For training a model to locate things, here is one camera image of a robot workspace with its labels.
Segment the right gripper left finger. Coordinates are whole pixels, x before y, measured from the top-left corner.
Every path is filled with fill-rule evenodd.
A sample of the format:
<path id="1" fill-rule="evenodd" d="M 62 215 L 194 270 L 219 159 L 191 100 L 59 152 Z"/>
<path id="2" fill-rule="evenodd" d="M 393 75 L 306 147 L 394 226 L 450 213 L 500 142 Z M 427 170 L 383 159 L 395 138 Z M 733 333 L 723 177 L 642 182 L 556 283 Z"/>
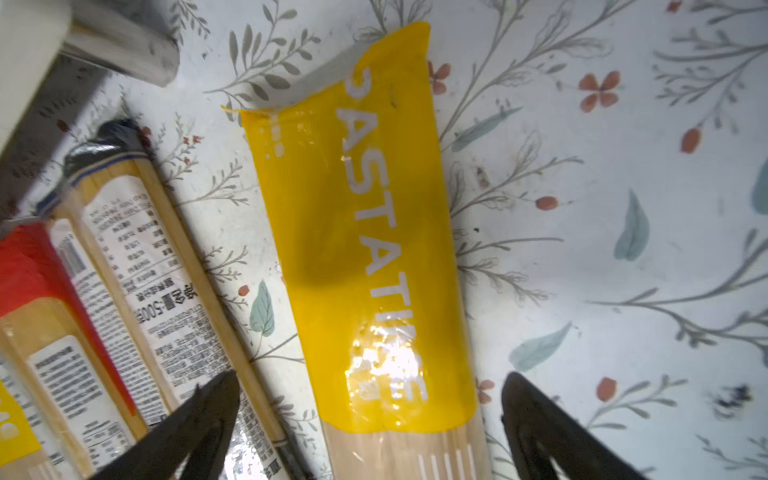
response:
<path id="1" fill-rule="evenodd" d="M 224 371 L 193 395 L 160 425 L 94 474 L 95 479 L 217 479 L 223 471 L 237 412 L 240 385 L 236 373 Z"/>

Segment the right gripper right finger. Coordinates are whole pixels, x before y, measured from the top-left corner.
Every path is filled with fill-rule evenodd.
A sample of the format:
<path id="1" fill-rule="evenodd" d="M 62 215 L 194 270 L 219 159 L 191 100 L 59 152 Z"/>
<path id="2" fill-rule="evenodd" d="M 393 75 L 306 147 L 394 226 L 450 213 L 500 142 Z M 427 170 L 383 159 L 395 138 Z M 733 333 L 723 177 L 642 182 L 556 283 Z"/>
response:
<path id="1" fill-rule="evenodd" d="M 501 394 L 502 423 L 522 479 L 644 478 L 595 439 L 524 375 L 510 373 Z"/>

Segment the dark blue spaghetti bag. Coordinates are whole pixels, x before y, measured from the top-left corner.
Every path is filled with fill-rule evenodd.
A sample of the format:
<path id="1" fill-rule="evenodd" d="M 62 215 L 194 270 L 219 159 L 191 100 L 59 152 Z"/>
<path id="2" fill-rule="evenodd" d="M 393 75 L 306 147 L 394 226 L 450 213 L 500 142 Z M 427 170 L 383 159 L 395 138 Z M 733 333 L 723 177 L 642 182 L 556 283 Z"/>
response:
<path id="1" fill-rule="evenodd" d="M 76 145 L 38 211 L 144 421 L 157 425 L 233 371 L 240 404 L 224 477 L 304 478 L 135 123 L 108 121 Z"/>

